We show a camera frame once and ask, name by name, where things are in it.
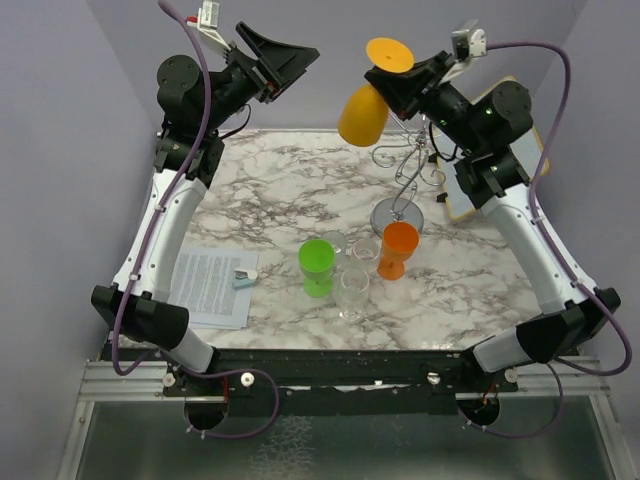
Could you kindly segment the yellow plastic wine glass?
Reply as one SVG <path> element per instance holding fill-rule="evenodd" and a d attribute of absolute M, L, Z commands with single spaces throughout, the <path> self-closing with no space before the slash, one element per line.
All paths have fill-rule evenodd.
<path fill-rule="evenodd" d="M 414 66 L 411 50 L 402 42 L 377 37 L 366 45 L 366 54 L 375 67 L 387 73 L 406 73 Z M 346 102 L 337 123 L 341 138 L 356 147 L 376 144 L 389 117 L 389 107 L 369 83 L 356 90 Z"/>

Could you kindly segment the orange plastic wine glass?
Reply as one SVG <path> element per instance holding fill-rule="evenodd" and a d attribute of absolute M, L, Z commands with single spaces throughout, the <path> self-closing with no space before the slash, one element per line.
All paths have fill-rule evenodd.
<path fill-rule="evenodd" d="M 407 222 L 387 225 L 382 235 L 382 250 L 377 272 L 384 280 L 400 279 L 405 272 L 405 262 L 419 245 L 419 232 Z"/>

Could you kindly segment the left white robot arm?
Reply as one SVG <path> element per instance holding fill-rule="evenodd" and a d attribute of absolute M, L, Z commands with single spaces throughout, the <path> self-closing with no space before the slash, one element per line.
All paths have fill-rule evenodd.
<path fill-rule="evenodd" d="M 164 112 L 156 144 L 151 192 L 132 247 L 108 286 L 95 286 L 91 304 L 114 335 L 150 343 L 186 367 L 186 382 L 206 395 L 220 385 L 216 350 L 189 327 L 186 308 L 169 302 L 173 270 L 196 207 L 208 191 L 224 151 L 220 126 L 251 99 L 270 103 L 320 53 L 270 40 L 240 22 L 251 52 L 224 47 L 225 67 L 210 71 L 187 55 L 164 60 L 156 74 Z"/>

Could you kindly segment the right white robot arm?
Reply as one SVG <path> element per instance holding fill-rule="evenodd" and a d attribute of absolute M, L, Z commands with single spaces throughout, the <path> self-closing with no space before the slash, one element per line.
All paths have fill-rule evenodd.
<path fill-rule="evenodd" d="M 506 240 L 533 287 L 539 315 L 475 345 L 460 365 L 461 383 L 481 391 L 496 371 L 547 363 L 592 339 L 621 300 L 579 268 L 537 201 L 538 177 L 513 152 L 533 127 L 528 90 L 504 80 L 471 102 L 446 77 L 453 65 L 440 52 L 405 73 L 374 67 L 364 77 L 400 119 L 426 116 L 461 150 L 459 188 Z"/>

